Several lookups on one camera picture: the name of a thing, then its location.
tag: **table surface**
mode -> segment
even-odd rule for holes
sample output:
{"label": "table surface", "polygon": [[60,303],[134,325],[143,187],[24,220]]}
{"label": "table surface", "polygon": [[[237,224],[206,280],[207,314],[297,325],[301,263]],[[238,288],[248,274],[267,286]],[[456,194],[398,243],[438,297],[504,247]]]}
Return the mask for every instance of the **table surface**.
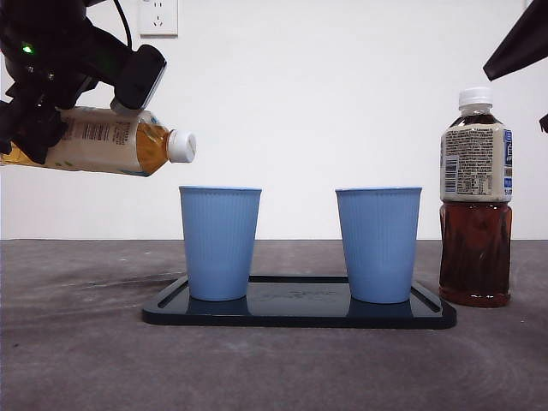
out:
{"label": "table surface", "polygon": [[[548,409],[548,241],[512,301],[448,330],[148,325],[182,241],[2,241],[2,411]],[[340,241],[257,241],[254,274],[344,275]],[[438,287],[439,241],[415,280]]]}

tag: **wall socket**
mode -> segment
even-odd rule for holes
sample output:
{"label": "wall socket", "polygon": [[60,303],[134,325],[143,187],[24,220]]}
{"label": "wall socket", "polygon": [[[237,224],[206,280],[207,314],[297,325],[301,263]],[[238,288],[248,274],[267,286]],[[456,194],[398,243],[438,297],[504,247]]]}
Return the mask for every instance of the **wall socket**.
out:
{"label": "wall socket", "polygon": [[141,36],[176,36],[179,0],[140,0]]}

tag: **ribbed cup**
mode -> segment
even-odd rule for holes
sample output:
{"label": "ribbed cup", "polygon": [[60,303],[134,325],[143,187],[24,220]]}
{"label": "ribbed cup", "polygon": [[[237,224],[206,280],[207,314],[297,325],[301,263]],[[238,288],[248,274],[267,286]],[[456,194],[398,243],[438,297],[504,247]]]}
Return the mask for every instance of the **ribbed cup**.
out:
{"label": "ribbed cup", "polygon": [[261,190],[257,188],[179,187],[193,298],[242,298],[253,259]]}
{"label": "ribbed cup", "polygon": [[375,303],[411,291],[422,188],[336,190],[350,294]]}

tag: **white bottle cap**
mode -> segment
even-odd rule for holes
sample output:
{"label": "white bottle cap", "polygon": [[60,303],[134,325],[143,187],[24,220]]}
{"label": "white bottle cap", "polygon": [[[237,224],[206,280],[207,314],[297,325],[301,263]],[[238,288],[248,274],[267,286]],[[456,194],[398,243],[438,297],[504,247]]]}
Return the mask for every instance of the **white bottle cap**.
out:
{"label": "white bottle cap", "polygon": [[192,163],[196,155],[196,137],[188,131],[171,130],[168,157],[171,163]]}
{"label": "white bottle cap", "polygon": [[493,106],[493,93],[489,87],[473,87],[459,94],[459,109],[471,104],[490,104]]}

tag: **dark brown tea bottle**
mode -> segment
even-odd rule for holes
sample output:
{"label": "dark brown tea bottle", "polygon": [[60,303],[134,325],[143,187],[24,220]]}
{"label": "dark brown tea bottle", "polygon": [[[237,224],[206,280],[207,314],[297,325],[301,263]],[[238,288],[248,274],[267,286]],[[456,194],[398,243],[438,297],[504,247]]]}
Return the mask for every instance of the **dark brown tea bottle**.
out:
{"label": "dark brown tea bottle", "polygon": [[509,302],[512,133],[491,107],[489,88],[461,92],[442,137],[439,293],[473,307]]}

